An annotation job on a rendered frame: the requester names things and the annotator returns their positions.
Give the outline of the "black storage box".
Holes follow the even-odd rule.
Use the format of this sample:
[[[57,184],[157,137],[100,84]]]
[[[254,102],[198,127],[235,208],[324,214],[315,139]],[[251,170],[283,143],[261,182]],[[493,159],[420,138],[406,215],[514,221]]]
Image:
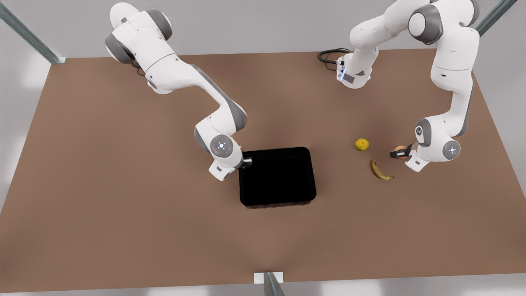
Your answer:
[[[251,164],[239,171],[239,198],[246,207],[309,204],[317,195],[306,147],[243,152]]]

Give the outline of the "yellow banana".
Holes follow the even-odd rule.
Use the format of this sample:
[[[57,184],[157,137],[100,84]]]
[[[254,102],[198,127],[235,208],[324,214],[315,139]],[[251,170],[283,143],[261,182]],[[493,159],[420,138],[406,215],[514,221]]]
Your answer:
[[[374,159],[372,159],[372,160],[370,161],[370,168],[371,168],[371,171],[374,173],[374,175],[375,175],[377,178],[381,179],[381,180],[395,179],[394,176],[389,176],[389,175],[387,175],[387,174],[382,173],[382,172],[378,169],[378,167],[376,166],[376,161],[375,161]]]

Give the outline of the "silver frame post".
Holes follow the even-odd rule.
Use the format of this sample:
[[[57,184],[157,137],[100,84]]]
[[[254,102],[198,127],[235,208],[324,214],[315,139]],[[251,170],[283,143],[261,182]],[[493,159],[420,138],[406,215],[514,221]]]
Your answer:
[[[264,296],[286,296],[281,287],[284,283],[283,272],[254,273],[254,283],[263,284]]]
[[[475,27],[482,37],[518,0],[500,0]]]
[[[64,64],[66,57],[58,57],[44,42],[42,42],[27,26],[16,17],[0,0],[0,19],[2,19],[24,41],[35,49],[51,64]]]

